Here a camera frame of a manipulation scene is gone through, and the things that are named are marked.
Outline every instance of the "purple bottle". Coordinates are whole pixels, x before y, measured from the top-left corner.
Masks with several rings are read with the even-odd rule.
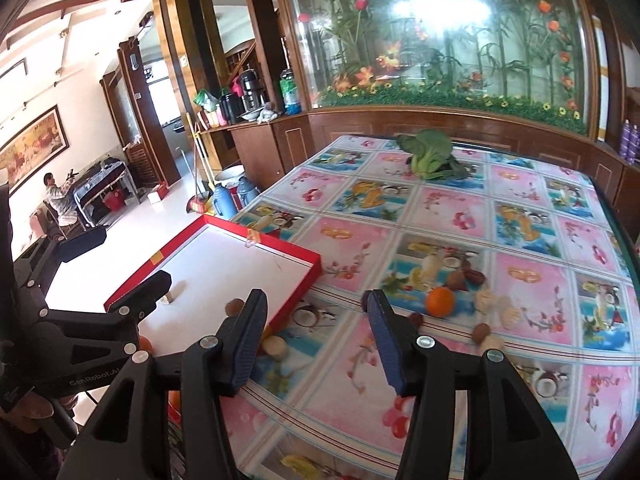
[[[638,136],[638,127],[634,124],[634,128],[631,130],[631,136],[629,137],[629,151],[626,154],[626,161],[629,164],[636,163],[636,155],[638,153],[638,143],[640,137]]]
[[[629,119],[622,125],[622,139],[620,140],[620,156],[626,160],[629,152],[629,140],[631,137],[631,125]]]

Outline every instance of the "person's hand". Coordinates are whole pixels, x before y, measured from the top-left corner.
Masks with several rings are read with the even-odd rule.
[[[60,404],[66,410],[72,410],[78,403],[78,396],[62,397]],[[20,399],[18,404],[9,413],[0,410],[0,418],[12,424],[25,433],[35,433],[40,428],[37,420],[53,415],[53,406],[40,395],[29,392]]]

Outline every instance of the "seated man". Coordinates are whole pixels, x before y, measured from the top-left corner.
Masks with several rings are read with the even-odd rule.
[[[58,187],[53,174],[47,173],[44,176],[44,185],[47,186],[45,200],[58,212],[58,225],[60,227],[73,225],[78,221],[76,204],[71,200],[71,197],[66,195],[73,182],[74,180],[70,178],[65,180],[61,187]]]

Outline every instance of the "decorative glass display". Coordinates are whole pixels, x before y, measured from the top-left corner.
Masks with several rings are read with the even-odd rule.
[[[573,0],[291,0],[314,107],[509,114],[585,134]]]

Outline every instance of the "blue thermos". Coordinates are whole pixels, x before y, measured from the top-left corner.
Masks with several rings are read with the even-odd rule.
[[[251,200],[260,195],[258,188],[255,187],[255,184],[245,176],[240,177],[240,182],[238,183],[238,198],[240,199],[240,203],[242,207],[246,207]]]
[[[216,213],[225,220],[231,220],[231,217],[238,212],[238,208],[234,203],[231,192],[222,184],[216,184],[213,189],[213,207]]]

